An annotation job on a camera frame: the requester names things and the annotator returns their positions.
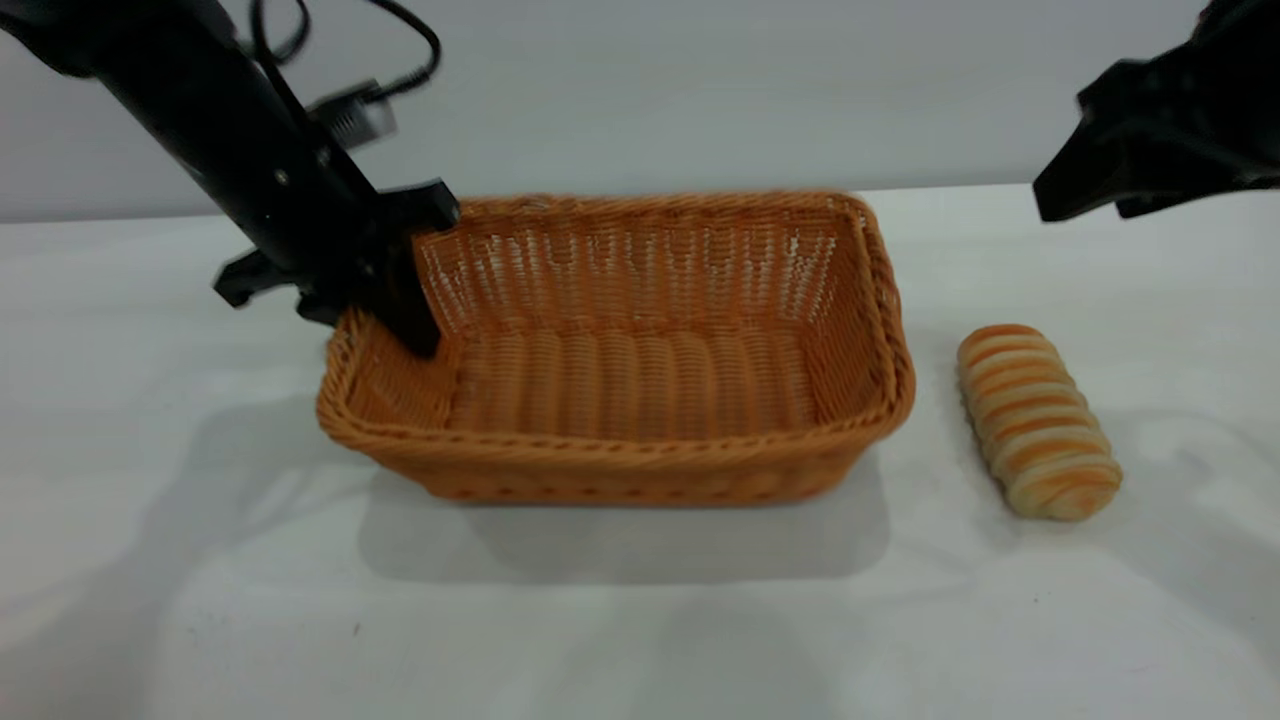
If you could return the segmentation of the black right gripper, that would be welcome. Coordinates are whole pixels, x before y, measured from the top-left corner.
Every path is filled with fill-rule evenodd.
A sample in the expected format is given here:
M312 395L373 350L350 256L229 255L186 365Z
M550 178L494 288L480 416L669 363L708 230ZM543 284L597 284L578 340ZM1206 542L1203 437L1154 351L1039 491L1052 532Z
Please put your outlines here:
M1277 12L1211 1L1185 42L1082 90L1079 124L1032 184L1041 220L1107 205L1128 220L1276 187Z

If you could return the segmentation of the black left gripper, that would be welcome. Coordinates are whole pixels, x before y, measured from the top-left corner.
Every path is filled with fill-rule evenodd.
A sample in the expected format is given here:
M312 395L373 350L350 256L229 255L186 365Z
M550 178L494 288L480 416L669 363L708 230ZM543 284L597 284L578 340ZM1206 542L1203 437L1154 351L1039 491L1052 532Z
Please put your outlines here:
M460 201L443 181L378 191L348 158L325 149L219 140L212 196L253 243L214 281L229 305L292 284L306 322L335 327L357 304L411 354L435 357L442 333L410 237L460 220Z

